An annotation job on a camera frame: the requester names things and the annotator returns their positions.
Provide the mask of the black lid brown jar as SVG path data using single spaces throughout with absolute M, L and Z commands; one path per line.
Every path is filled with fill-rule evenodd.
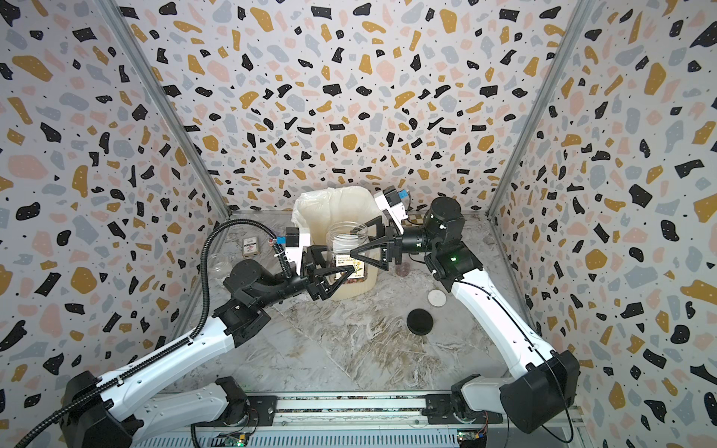
M 369 242 L 368 228 L 354 221 L 340 221 L 330 225 L 326 236 L 330 267 L 352 266 L 354 273 L 347 284 L 361 283 L 367 277 L 365 263 L 351 257 L 350 252 Z

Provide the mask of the white round jar lid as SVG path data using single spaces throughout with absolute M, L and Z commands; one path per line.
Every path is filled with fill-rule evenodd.
M 435 308 L 444 307 L 447 303 L 446 294 L 439 289 L 433 289 L 428 294 L 428 302 Z

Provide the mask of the black round jar lid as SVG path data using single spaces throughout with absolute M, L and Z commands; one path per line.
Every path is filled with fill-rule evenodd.
M 427 310 L 414 309 L 407 315 L 406 326 L 412 334 L 426 336 L 433 330 L 434 319 Z

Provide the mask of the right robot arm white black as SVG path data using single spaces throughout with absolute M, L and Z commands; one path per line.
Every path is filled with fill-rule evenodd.
M 460 385 L 459 397 L 470 410 L 504 414 L 524 433 L 569 414 L 580 375 L 577 358 L 569 350 L 556 351 L 502 297 L 463 241 L 465 218 L 456 200 L 433 200 L 421 225 L 406 227 L 406 195 L 394 189 L 375 194 L 376 206 L 391 222 L 370 220 L 375 238 L 351 250 L 351 257 L 386 271 L 406 255 L 422 255 L 431 275 L 474 316 L 502 355 L 509 377 L 477 376 Z

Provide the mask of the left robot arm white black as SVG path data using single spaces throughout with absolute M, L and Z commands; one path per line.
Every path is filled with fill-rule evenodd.
M 271 274 L 244 259 L 223 281 L 231 298 L 218 307 L 196 335 L 190 333 L 127 366 L 96 377 L 82 373 L 65 394 L 75 408 L 60 419 L 70 447 L 131 447 L 193 424 L 258 425 L 246 392 L 231 377 L 172 397 L 159 392 L 186 373 L 256 336 L 270 321 L 267 307 L 301 293 L 313 300 L 332 297 L 354 273 L 351 263 L 330 266 L 322 246 L 310 246 L 302 267 L 289 276 Z

